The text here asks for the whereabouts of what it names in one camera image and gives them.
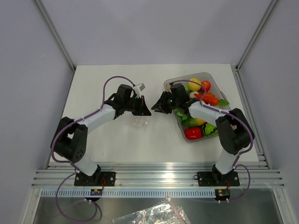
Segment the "clear dotted zip bag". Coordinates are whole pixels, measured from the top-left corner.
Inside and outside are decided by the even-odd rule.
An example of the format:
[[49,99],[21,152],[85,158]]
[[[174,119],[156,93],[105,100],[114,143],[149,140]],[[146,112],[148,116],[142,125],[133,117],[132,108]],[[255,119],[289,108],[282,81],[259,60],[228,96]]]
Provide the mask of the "clear dotted zip bag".
[[146,127],[149,124],[150,118],[151,116],[129,115],[126,125],[137,127],[137,128]]

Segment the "toy carrot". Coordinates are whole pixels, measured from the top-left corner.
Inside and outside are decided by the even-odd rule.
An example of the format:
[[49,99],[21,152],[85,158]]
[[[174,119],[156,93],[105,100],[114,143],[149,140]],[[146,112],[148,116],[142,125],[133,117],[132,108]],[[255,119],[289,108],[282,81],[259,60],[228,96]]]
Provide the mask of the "toy carrot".
[[202,94],[195,93],[196,98],[203,100],[206,104],[210,104],[213,106],[228,106],[230,103],[227,100],[216,98],[213,95],[206,94],[203,96]]

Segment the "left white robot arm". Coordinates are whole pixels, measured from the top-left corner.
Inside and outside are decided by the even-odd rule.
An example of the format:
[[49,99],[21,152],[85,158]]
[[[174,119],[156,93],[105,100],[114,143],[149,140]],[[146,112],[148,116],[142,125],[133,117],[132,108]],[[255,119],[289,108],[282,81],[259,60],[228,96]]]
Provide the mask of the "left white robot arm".
[[151,116],[142,95],[144,89],[144,84],[132,87],[121,84],[98,110],[77,120],[62,118],[51,143],[52,158],[55,160],[54,154],[65,158],[66,163],[85,175],[84,179],[89,185],[97,185],[101,180],[101,168],[86,155],[87,136],[124,112],[131,112],[137,117]]

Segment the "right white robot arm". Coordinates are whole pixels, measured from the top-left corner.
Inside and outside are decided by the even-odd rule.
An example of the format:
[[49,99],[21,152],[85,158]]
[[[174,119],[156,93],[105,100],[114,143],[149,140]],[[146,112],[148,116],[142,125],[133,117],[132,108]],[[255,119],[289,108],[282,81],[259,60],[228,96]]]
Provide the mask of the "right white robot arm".
[[202,99],[190,98],[181,83],[172,84],[171,91],[164,91],[151,109],[164,114],[178,109],[217,128],[223,150],[212,168],[212,180],[218,185],[228,180],[240,156],[253,147],[254,133],[240,109],[228,111],[203,104]]

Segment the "toy napa cabbage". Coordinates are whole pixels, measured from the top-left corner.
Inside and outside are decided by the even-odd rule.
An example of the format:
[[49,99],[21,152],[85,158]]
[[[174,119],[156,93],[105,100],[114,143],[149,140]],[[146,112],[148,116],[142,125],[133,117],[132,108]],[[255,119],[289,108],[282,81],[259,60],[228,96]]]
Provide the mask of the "toy napa cabbage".
[[182,114],[178,109],[174,109],[174,112],[177,115],[180,124],[183,124],[184,121],[189,118],[187,115]]

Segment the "toy white radish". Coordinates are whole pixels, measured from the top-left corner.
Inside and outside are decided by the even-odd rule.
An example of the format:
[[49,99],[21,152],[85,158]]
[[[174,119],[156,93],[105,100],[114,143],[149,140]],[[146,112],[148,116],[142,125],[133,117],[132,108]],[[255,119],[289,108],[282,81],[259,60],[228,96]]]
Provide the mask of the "toy white radish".
[[197,98],[198,94],[199,93],[197,91],[192,91],[192,92],[189,93],[189,98]]

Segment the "toy mango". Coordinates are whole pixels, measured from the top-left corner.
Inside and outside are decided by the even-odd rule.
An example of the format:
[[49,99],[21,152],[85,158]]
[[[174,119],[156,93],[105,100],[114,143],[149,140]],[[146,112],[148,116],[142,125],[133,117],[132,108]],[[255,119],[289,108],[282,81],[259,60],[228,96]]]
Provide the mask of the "toy mango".
[[205,124],[206,122],[198,118],[188,118],[183,122],[183,125],[187,127],[196,127]]

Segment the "toy yellow pear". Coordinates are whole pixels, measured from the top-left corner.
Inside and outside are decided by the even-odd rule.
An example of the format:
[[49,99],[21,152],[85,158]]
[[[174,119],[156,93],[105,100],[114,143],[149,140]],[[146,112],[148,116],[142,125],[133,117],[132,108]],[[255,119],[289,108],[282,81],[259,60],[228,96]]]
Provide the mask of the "toy yellow pear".
[[195,77],[191,78],[188,86],[191,91],[199,91],[201,89],[201,81]]

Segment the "toy red bell pepper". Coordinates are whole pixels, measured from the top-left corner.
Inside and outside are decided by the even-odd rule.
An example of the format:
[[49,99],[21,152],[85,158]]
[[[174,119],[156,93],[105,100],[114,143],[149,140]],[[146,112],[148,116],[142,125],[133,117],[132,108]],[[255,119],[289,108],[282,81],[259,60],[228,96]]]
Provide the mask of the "toy red bell pepper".
[[199,126],[186,129],[184,134],[188,140],[197,140],[203,137],[202,130]]

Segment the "toy red apple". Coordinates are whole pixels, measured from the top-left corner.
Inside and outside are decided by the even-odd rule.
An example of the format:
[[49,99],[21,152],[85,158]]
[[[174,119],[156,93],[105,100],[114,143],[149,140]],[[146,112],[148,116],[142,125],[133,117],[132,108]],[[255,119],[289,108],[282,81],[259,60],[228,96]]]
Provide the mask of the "toy red apple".
[[211,83],[209,81],[204,80],[201,82],[201,90],[202,91],[209,92],[210,89],[211,89]]

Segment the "spare clear plastic bags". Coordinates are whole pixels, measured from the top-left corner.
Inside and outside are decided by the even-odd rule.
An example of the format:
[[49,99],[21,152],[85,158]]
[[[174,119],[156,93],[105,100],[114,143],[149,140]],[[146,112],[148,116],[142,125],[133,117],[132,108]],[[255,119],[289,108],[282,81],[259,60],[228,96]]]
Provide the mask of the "spare clear plastic bags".
[[113,220],[113,224],[190,224],[182,206],[166,197],[154,206]]

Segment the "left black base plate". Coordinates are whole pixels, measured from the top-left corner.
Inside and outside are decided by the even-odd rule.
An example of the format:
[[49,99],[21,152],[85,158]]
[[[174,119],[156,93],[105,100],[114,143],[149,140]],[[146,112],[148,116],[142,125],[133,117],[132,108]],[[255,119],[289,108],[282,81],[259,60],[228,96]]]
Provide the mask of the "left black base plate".
[[84,173],[76,174],[74,186],[79,187],[99,187],[104,185],[113,187],[115,185],[116,173],[115,172],[99,172],[92,176],[87,176]]

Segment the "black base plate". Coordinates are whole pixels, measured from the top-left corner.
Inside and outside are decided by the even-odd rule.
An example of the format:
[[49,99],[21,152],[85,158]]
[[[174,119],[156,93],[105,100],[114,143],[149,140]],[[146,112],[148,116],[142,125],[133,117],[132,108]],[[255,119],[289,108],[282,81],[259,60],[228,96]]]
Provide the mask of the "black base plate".
[[115,172],[99,172],[92,176],[87,176],[84,173],[76,174],[74,186],[79,187],[99,187],[104,185],[113,187],[115,185],[116,173]]
[[222,175],[212,171],[201,171],[193,176],[200,187],[238,187],[240,186],[238,173],[231,171]]

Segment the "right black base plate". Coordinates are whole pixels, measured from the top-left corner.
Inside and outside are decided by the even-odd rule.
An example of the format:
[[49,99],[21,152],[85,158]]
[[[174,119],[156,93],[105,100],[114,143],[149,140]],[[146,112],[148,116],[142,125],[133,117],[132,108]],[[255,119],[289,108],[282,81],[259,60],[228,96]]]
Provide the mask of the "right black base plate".
[[231,171],[222,175],[212,171],[201,171],[193,176],[200,187],[238,187],[240,186],[238,173]]

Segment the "aluminium mounting rail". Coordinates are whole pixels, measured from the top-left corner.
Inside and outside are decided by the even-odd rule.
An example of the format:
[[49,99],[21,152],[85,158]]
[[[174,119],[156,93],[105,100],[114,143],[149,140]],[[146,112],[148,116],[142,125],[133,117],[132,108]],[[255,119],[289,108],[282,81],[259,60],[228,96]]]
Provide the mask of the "aluminium mounting rail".
[[[199,171],[209,171],[211,163],[102,163],[103,171],[116,173],[116,188],[127,189],[194,189],[198,182],[193,178]],[[252,188],[284,188],[285,182],[277,169],[270,169],[266,162],[246,162],[244,168],[237,168],[240,187],[251,180]],[[50,163],[48,168],[37,170],[31,186],[53,188],[58,186],[74,169],[70,166]]]

